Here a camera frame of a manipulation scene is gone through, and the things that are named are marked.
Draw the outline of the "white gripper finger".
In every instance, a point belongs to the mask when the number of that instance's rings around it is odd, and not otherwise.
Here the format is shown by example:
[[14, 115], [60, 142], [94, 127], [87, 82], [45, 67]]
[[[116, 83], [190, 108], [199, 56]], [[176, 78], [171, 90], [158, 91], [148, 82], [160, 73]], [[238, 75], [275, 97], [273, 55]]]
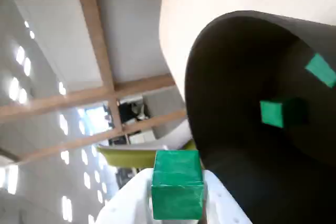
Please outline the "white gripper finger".
[[155, 223], [150, 209], [153, 168], [128, 181], [100, 210], [97, 223]]
[[203, 171], [207, 223], [252, 224], [240, 205], [210, 170]]

